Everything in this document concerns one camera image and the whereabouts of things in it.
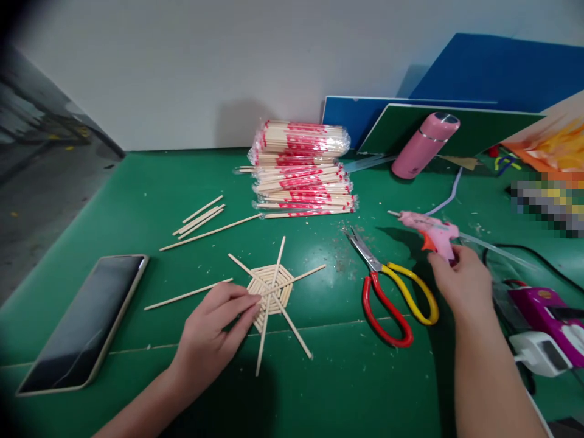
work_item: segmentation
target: left hand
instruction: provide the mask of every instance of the left hand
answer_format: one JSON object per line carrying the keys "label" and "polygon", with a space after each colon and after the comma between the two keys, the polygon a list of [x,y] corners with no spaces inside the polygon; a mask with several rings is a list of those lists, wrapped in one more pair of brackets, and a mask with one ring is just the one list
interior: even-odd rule
{"label": "left hand", "polygon": [[[233,359],[259,311],[261,295],[219,283],[187,318],[178,350],[166,371],[179,391],[194,401]],[[230,332],[223,329],[243,313]]]}

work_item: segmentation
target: pink thermos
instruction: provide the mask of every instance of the pink thermos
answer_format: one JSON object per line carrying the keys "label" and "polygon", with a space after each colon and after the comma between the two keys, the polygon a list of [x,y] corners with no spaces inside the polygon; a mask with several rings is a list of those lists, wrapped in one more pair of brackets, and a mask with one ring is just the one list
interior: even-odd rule
{"label": "pink thermos", "polygon": [[400,178],[415,178],[460,127],[461,122],[452,114],[430,114],[398,155],[391,170]]}

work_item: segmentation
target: pink glue gun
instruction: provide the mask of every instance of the pink glue gun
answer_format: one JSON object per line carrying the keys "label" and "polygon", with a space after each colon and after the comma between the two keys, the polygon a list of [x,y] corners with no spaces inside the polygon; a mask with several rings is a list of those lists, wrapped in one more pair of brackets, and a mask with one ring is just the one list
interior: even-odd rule
{"label": "pink glue gun", "polygon": [[458,227],[448,222],[440,222],[439,219],[414,212],[393,212],[389,214],[396,216],[406,227],[418,230],[424,236],[424,246],[422,250],[429,249],[438,253],[451,264],[456,262],[450,241],[458,238]]}

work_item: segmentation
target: human hand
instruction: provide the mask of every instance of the human hand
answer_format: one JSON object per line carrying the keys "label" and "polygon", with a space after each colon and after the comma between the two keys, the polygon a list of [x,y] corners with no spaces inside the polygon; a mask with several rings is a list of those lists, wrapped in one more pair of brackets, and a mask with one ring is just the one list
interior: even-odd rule
{"label": "human hand", "polygon": [[452,250],[459,259],[454,268],[433,252],[428,254],[428,261],[454,317],[475,321],[493,310],[491,273],[472,249],[453,245]]}
{"label": "human hand", "polygon": [[[168,373],[177,390],[194,401],[233,359],[259,310],[261,295],[242,286],[219,283],[184,323]],[[230,332],[223,329],[243,313]]]}

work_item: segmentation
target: stack of chopstick packets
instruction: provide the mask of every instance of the stack of chopstick packets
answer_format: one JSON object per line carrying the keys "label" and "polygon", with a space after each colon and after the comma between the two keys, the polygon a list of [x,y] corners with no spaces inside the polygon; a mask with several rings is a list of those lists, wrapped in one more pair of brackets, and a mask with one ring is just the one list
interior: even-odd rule
{"label": "stack of chopstick packets", "polygon": [[269,120],[256,132],[248,153],[258,210],[265,218],[352,213],[353,184],[338,157],[350,148],[343,127]]}

